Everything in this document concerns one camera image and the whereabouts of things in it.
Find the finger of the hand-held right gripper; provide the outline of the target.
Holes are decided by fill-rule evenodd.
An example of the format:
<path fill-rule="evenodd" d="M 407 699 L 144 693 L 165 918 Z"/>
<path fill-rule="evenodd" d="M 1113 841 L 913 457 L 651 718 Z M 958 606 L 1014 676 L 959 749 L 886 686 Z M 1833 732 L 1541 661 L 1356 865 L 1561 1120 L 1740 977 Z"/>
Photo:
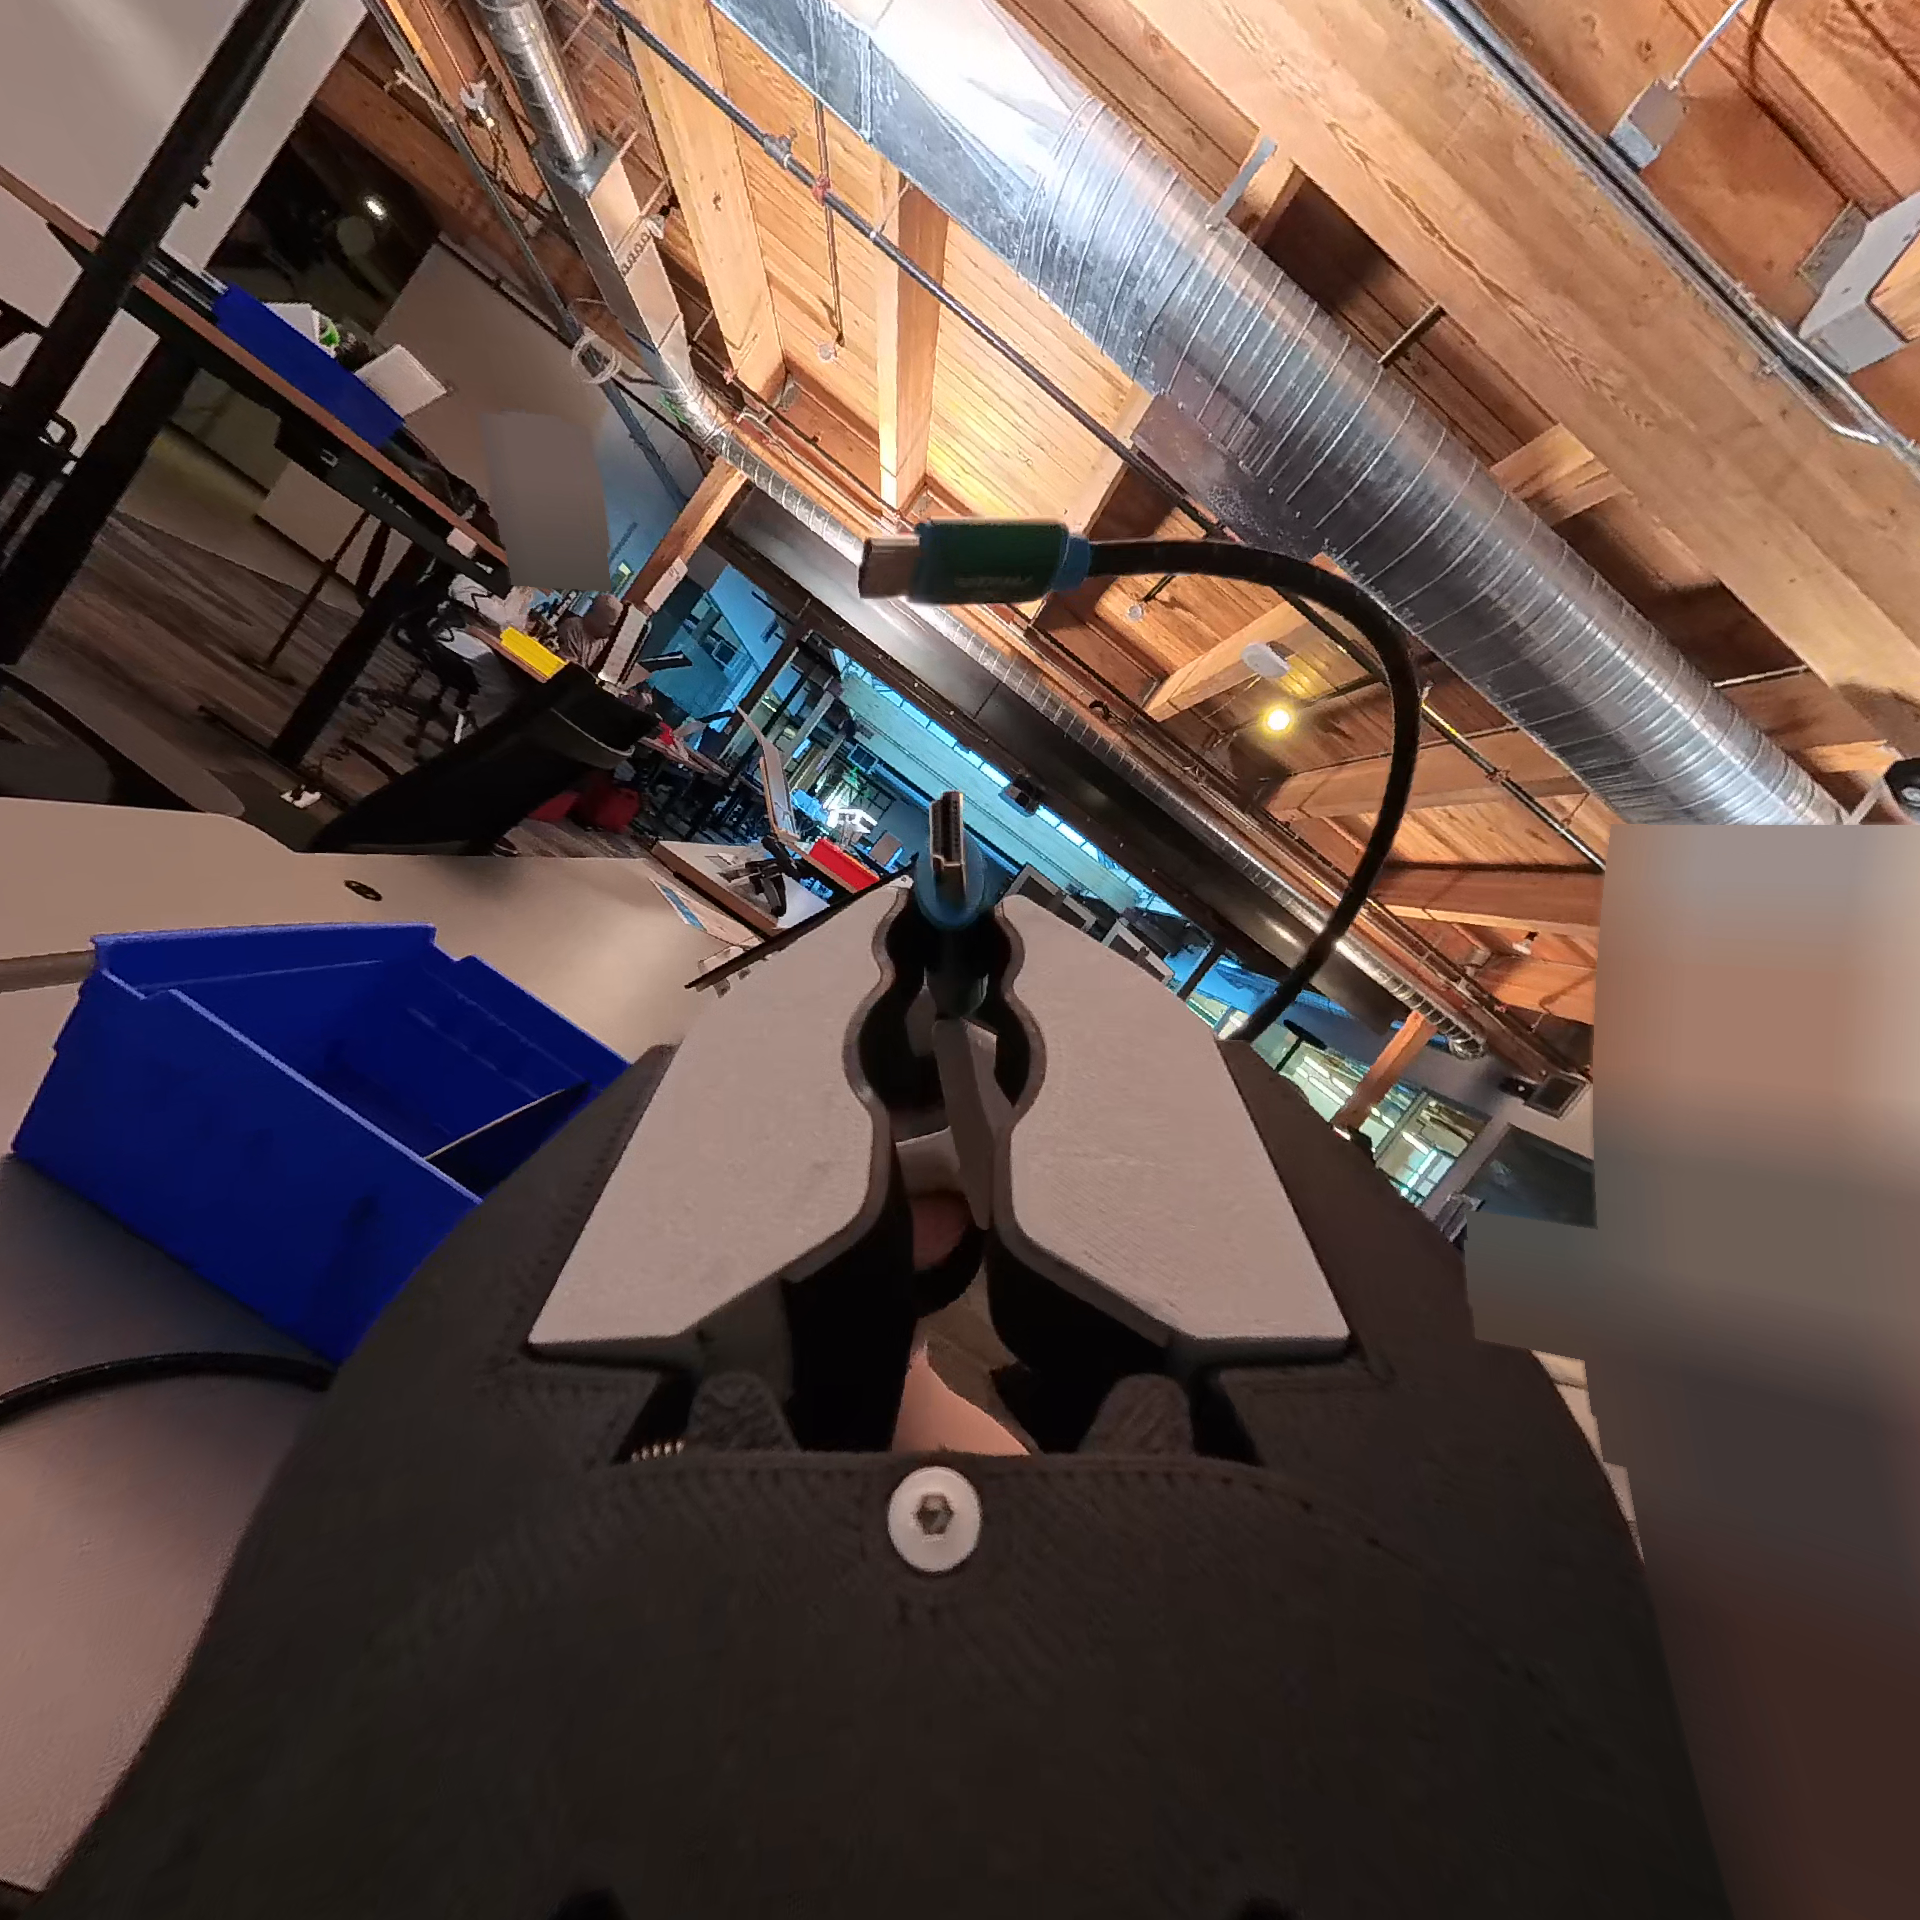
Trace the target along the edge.
<path fill-rule="evenodd" d="M 981 1229 L 992 1225 L 995 1197 L 995 1036 L 971 1020 L 932 1020 L 947 1128 L 967 1209 Z"/>

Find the person's right hand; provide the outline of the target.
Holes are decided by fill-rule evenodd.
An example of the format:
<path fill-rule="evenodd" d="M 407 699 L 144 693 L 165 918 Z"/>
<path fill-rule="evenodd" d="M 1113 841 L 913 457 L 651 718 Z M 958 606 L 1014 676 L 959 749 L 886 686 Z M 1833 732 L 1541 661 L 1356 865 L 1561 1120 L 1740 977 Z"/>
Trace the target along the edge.
<path fill-rule="evenodd" d="M 934 1291 L 932 1279 L 943 1276 L 950 1261 L 971 1246 L 969 1201 L 953 1189 L 920 1190 L 910 1197 L 910 1217 L 917 1327 L 897 1400 L 894 1447 L 913 1454 L 1027 1456 L 1031 1447 L 1014 1428 L 942 1380 L 928 1357 L 928 1341 L 920 1329 L 920 1321 L 929 1312 L 925 1301 Z"/>

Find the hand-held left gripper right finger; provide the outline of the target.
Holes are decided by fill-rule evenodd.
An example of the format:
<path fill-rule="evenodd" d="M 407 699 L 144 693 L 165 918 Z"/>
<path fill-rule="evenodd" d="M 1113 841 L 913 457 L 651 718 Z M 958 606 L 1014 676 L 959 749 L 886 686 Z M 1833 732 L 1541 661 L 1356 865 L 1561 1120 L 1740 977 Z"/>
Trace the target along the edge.
<path fill-rule="evenodd" d="M 1190 1408 L 1228 1371 L 1293 1375 L 1353 1329 L 1220 1044 L 1045 908 L 992 911 L 982 1003 L 988 1307 L 1014 1420 L 1076 1449 L 1126 1377 Z"/>

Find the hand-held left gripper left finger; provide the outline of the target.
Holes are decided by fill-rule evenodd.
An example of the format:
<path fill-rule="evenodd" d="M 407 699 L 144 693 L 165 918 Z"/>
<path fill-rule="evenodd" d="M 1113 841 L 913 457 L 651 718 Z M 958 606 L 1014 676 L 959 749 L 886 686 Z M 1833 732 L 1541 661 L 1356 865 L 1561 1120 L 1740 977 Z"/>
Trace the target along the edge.
<path fill-rule="evenodd" d="M 904 881 L 749 969 L 663 1069 L 527 1334 L 544 1359 L 755 1374 L 809 1449 L 883 1452 L 913 1344 L 894 1120 L 856 1043 Z"/>

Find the wooden work table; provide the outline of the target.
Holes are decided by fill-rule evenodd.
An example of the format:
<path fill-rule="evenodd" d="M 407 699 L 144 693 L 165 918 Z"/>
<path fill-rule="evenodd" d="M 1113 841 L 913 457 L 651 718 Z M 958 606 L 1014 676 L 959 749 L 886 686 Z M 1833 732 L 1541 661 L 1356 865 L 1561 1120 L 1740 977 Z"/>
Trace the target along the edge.
<path fill-rule="evenodd" d="M 333 393 L 347 405 L 344 414 L 337 414 L 327 407 L 324 393 L 312 393 L 288 376 L 294 368 L 291 352 L 299 339 L 264 303 L 232 291 L 212 294 L 205 273 L 187 270 L 160 245 L 147 246 L 137 264 L 137 273 L 118 294 L 118 305 L 155 335 L 160 391 L 166 393 L 174 380 L 190 381 L 197 372 L 220 376 L 276 414 L 279 444 L 294 463 L 415 550 L 372 592 L 366 609 L 276 736 L 249 734 L 229 711 L 212 711 L 221 727 L 245 739 L 256 752 L 297 771 L 372 663 L 380 643 L 393 633 L 404 592 L 419 585 L 427 569 L 440 566 L 473 577 L 487 593 L 502 593 L 512 587 L 507 558 L 493 539 L 422 487 L 412 470 L 395 463 L 390 444 L 401 436 L 400 425 L 384 438 L 356 432 L 356 425 L 372 421 L 380 408 L 359 374 L 333 372 Z M 21 572 L 21 589 L 30 608 L 13 624 L 9 640 L 13 655 L 22 655 L 51 608 L 77 576 L 84 545 L 113 512 L 133 468 L 160 432 L 165 408 L 147 405 L 144 391 L 144 376 L 128 385 L 124 405 L 92 438 L 54 505 L 38 517 L 47 536 L 32 534 L 17 550 L 28 561 Z"/>

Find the thin silver ventilation duct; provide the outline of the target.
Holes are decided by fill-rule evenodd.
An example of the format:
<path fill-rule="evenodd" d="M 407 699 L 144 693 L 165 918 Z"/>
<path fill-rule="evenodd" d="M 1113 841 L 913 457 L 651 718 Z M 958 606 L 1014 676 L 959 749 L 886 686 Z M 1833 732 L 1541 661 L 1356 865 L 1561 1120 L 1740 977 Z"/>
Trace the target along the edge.
<path fill-rule="evenodd" d="M 956 608 L 856 601 L 856 528 L 769 461 L 772 444 L 760 433 L 769 401 L 755 399 L 741 414 L 702 381 L 657 240 L 641 214 L 615 213 L 607 192 L 627 192 L 630 181 L 609 145 L 587 142 L 589 126 L 540 5 L 469 11 L 532 132 L 532 158 L 569 241 L 596 293 L 612 299 L 617 335 L 601 340 L 598 352 L 623 352 L 655 376 L 686 432 L 822 549 L 829 598 L 849 601 L 841 616 L 865 636 L 883 672 L 956 713 L 982 707 L 988 688 L 996 688 L 996 716 L 969 721 L 1000 757 L 1019 758 L 1070 811 L 1125 841 L 1119 862 L 1150 869 L 1158 891 L 1200 903 L 1270 966 L 1303 961 L 1332 916 L 1320 881 L 1303 881 L 1278 833 L 1228 800 L 1208 772 L 1152 740 L 1144 716 L 1091 667 L 1035 657 L 1003 624 L 977 631 Z"/>

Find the wide silver ventilation duct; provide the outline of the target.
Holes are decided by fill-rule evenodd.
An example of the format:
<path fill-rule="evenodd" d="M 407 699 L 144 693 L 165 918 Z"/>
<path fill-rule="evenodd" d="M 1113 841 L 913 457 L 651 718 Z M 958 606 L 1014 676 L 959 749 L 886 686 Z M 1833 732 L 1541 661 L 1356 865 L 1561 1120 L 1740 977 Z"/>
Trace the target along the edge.
<path fill-rule="evenodd" d="M 1040 38 L 988 1 L 719 1 L 1163 414 L 1248 544 L 1328 558 L 1632 825 L 1838 801 Z"/>

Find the blue storage crate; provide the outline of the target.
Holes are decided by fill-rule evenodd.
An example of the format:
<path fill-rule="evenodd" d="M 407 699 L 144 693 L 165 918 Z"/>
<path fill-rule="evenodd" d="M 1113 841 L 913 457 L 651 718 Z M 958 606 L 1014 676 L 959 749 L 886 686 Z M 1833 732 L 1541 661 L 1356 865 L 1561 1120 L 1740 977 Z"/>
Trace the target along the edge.
<path fill-rule="evenodd" d="M 283 376 L 297 393 L 341 421 L 360 441 L 384 448 L 401 432 L 401 415 L 337 358 L 237 286 L 221 287 L 209 308 L 229 343 Z"/>

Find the blue plastic bin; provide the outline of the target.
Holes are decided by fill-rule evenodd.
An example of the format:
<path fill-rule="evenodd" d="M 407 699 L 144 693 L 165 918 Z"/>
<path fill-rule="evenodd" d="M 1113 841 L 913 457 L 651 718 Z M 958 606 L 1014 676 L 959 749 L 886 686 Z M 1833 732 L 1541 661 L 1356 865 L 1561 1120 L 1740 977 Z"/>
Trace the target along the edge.
<path fill-rule="evenodd" d="M 427 923 L 95 935 L 13 1155 L 343 1359 L 627 1069 Z"/>

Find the braided HDMI cable green plugs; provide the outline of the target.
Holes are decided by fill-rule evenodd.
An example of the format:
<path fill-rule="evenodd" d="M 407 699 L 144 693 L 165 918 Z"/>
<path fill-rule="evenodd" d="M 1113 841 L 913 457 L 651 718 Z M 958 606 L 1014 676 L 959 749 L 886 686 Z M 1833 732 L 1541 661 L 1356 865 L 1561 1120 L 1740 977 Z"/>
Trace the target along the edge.
<path fill-rule="evenodd" d="M 1091 539 L 1049 518 L 929 518 L 910 534 L 868 536 L 856 553 L 855 589 L 865 601 L 902 598 L 924 608 L 1014 604 L 1087 577 L 1140 573 L 1260 585 L 1309 609 L 1343 620 L 1379 663 L 1392 711 L 1392 747 L 1375 825 L 1326 923 L 1300 960 L 1251 1013 L 1235 1044 L 1253 1048 L 1371 903 L 1408 808 L 1416 774 L 1423 697 L 1404 627 L 1337 572 L 1236 539 Z"/>

